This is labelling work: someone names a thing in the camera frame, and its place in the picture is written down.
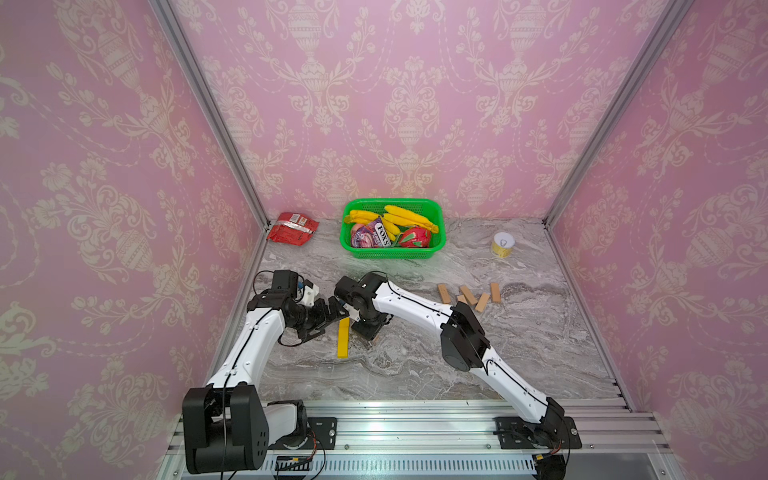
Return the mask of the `wooden block one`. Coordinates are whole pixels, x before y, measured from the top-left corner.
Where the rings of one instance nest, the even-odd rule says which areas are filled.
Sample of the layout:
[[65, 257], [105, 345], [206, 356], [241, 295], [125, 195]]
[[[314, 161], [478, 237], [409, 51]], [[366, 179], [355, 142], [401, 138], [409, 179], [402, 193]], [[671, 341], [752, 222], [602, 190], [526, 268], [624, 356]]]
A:
[[451, 295], [447, 289], [447, 287], [444, 284], [438, 284], [437, 285], [438, 293], [441, 298], [441, 302], [443, 304], [450, 304], [451, 303]]

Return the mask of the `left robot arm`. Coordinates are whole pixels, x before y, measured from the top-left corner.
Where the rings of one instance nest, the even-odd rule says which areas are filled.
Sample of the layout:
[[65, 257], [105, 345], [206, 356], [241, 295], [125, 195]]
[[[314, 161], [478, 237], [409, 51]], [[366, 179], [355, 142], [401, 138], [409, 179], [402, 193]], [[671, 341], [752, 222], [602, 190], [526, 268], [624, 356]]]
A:
[[299, 344], [348, 318], [335, 297], [324, 299], [312, 282], [292, 270], [275, 270], [268, 288], [246, 306], [239, 337], [219, 369], [182, 401], [186, 468], [191, 474], [255, 471], [270, 448], [317, 452], [325, 447], [301, 400], [264, 404], [258, 392], [273, 348], [292, 330]]

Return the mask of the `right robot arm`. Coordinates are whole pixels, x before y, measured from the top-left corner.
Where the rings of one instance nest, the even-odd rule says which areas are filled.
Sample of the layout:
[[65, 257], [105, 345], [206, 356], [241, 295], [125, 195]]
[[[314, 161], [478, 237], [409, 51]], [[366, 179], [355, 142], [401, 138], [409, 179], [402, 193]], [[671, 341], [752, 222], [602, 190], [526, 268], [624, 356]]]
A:
[[367, 340], [392, 318], [437, 336], [448, 365], [476, 376], [513, 407], [514, 416], [494, 420], [493, 434], [501, 447], [553, 452], [582, 447], [573, 418], [501, 358], [468, 304], [428, 300], [395, 285], [381, 272], [369, 272], [359, 280], [344, 276], [336, 283], [334, 294], [357, 312], [354, 330]]

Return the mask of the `purple snack packet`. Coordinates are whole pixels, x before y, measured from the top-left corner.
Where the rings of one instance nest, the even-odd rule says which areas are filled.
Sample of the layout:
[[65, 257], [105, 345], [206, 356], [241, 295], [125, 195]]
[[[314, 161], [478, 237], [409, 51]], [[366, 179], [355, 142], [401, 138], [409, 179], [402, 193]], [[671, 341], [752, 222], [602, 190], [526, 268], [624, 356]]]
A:
[[353, 248], [388, 248], [392, 246], [382, 220], [376, 218], [367, 224], [355, 224], [351, 230], [350, 244]]

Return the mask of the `green plastic basket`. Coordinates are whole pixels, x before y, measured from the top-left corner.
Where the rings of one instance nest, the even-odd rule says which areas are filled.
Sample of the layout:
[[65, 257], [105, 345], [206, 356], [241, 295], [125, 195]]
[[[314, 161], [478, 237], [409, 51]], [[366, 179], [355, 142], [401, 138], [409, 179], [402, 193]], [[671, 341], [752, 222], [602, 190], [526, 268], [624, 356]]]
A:
[[[351, 230], [355, 224], [345, 224], [344, 217], [352, 210], [366, 210], [382, 215], [386, 205], [395, 205], [427, 217], [436, 224], [440, 232], [433, 234], [429, 248], [398, 248], [397, 241], [392, 241], [388, 248], [353, 248], [350, 244]], [[410, 227], [398, 227], [401, 233]], [[442, 207], [426, 198], [363, 198], [350, 201], [343, 210], [340, 232], [341, 246], [358, 259], [429, 259], [446, 244], [446, 228]]]

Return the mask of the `left banana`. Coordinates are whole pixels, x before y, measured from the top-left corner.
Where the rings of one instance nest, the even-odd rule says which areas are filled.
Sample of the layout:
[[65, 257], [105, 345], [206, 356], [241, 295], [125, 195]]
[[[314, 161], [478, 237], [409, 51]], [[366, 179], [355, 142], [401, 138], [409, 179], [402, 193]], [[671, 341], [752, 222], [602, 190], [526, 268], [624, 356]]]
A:
[[344, 217], [345, 224], [369, 224], [374, 220], [380, 220], [387, 232], [387, 236], [391, 241], [396, 241], [401, 230], [392, 222], [383, 218], [382, 215], [366, 210], [352, 210]]

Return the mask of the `banana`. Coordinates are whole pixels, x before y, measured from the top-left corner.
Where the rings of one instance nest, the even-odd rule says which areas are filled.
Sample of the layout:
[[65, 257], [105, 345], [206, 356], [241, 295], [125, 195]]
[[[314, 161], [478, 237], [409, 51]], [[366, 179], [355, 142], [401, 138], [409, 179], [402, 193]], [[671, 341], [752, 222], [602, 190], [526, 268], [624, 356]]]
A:
[[385, 206], [383, 219], [398, 227], [420, 227], [433, 234], [440, 232], [439, 227], [427, 217], [395, 205]]
[[352, 210], [344, 217], [345, 224], [369, 224], [374, 220], [380, 220], [387, 232], [387, 236], [391, 241], [396, 241], [401, 230], [392, 222], [383, 218], [382, 215], [366, 210]]

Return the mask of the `red dragon fruit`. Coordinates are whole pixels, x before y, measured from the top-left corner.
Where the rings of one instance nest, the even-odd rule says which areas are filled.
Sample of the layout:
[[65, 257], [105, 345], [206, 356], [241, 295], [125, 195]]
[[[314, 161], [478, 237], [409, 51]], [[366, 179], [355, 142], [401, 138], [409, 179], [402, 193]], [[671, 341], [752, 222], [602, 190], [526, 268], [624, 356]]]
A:
[[420, 226], [410, 227], [398, 237], [398, 248], [423, 249], [429, 248], [432, 240], [430, 229]]

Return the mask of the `right banana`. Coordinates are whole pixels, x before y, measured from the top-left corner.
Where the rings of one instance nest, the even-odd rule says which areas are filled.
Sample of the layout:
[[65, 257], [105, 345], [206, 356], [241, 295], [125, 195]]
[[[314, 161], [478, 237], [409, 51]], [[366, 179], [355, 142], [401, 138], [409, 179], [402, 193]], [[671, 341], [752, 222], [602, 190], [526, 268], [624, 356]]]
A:
[[420, 227], [433, 234], [440, 232], [439, 227], [427, 217], [395, 205], [385, 206], [383, 219], [398, 227]]

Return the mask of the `red snack bag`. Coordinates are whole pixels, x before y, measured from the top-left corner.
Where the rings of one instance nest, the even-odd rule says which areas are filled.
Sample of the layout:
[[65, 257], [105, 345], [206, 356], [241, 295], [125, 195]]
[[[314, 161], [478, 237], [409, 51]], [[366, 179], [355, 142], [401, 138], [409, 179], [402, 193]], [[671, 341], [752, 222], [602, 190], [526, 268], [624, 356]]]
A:
[[306, 244], [316, 233], [319, 222], [297, 212], [281, 213], [271, 227], [268, 239], [294, 246]]

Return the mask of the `wooden block right two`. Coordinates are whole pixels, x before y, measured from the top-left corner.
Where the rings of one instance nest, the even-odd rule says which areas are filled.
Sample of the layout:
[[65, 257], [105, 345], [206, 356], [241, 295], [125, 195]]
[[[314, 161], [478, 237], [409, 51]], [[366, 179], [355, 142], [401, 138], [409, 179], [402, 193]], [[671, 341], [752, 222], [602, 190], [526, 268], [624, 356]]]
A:
[[477, 304], [478, 300], [477, 300], [476, 296], [472, 293], [471, 289], [468, 286], [462, 285], [460, 287], [460, 291], [461, 291], [461, 294], [463, 295], [463, 297], [465, 298], [465, 300], [470, 305], [476, 305]]

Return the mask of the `wooden block right three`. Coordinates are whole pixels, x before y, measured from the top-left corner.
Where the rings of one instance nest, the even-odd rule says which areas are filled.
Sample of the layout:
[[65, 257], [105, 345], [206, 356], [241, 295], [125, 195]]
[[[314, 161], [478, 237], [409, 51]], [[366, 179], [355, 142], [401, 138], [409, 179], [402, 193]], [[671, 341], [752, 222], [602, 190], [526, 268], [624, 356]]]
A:
[[475, 306], [475, 310], [477, 312], [480, 312], [480, 313], [484, 312], [486, 307], [487, 307], [487, 305], [488, 305], [488, 303], [489, 303], [489, 301], [490, 301], [490, 294], [489, 293], [483, 293], [480, 296], [480, 298], [479, 298], [479, 300], [478, 300], [478, 302], [477, 302], [477, 304]]

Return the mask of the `wooden block right four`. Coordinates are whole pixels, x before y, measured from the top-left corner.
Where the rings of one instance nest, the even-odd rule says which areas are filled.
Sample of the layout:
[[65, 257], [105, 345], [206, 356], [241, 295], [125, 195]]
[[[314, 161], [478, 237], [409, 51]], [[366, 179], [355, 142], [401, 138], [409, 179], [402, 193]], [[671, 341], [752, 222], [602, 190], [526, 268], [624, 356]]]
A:
[[491, 290], [491, 299], [494, 303], [500, 303], [501, 302], [501, 290], [500, 285], [498, 283], [491, 283], [490, 284], [490, 290]]

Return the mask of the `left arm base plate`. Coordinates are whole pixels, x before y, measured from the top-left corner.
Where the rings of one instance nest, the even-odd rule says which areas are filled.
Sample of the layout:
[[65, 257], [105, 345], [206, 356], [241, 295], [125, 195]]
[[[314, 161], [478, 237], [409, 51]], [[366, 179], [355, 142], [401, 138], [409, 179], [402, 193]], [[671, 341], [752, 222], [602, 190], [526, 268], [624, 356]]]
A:
[[270, 450], [312, 450], [318, 441], [318, 447], [334, 450], [338, 433], [336, 417], [309, 417], [304, 434], [284, 436], [269, 446]]

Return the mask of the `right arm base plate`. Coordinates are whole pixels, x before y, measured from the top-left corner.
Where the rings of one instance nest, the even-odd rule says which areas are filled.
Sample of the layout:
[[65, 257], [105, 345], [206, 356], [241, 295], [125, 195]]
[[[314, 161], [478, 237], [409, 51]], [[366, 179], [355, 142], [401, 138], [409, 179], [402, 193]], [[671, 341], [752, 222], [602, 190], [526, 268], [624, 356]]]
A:
[[535, 424], [519, 417], [496, 417], [493, 434], [503, 450], [577, 450], [583, 447], [571, 417]]

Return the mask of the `left frame post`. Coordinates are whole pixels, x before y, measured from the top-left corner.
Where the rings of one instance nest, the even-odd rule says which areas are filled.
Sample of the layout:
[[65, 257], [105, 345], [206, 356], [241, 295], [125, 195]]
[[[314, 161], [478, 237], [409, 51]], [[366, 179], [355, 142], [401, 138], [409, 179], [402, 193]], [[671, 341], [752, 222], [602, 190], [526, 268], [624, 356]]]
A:
[[270, 226], [270, 220], [258, 196], [244, 160], [232, 137], [222, 112], [213, 96], [212, 88], [205, 77], [202, 64], [179, 22], [171, 1], [149, 0], [161, 29], [163, 30], [176, 59], [187, 79], [191, 91], [205, 116], [214, 138], [216, 139], [245, 201], [263, 230]]

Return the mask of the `frame post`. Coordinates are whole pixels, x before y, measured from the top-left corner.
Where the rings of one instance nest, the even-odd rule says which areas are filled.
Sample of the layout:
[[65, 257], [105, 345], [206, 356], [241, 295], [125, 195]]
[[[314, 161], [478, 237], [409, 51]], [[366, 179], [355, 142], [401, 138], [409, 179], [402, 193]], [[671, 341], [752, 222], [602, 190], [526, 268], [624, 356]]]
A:
[[216, 139], [245, 201], [263, 230], [270, 226], [270, 220], [258, 196], [244, 160], [232, 137], [222, 112], [213, 96], [212, 88], [205, 77], [202, 64], [179, 22], [171, 1], [149, 0], [161, 29], [163, 30], [176, 59], [187, 79], [191, 91], [205, 116], [214, 138]]
[[554, 230], [558, 219], [564, 213], [572, 196], [586, 176], [590, 165], [596, 159], [603, 145], [609, 140], [611, 133], [619, 124], [634, 96], [643, 86], [662, 51], [693, 4], [692, 0], [672, 0], [666, 3], [616, 94], [585, 144], [583, 152], [543, 218], [542, 223], [548, 233]]

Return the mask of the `right frame post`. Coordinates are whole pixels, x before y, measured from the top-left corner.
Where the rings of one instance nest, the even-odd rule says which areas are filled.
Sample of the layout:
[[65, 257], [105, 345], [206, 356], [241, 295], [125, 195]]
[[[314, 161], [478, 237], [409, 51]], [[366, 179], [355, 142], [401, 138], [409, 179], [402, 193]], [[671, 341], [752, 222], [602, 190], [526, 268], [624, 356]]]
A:
[[666, 3], [616, 94], [585, 144], [583, 152], [543, 218], [542, 223], [548, 233], [554, 230], [558, 219], [564, 213], [572, 196], [586, 176], [590, 165], [596, 159], [603, 145], [609, 140], [611, 133], [619, 124], [634, 96], [643, 86], [662, 51], [693, 4], [692, 0], [672, 0]]

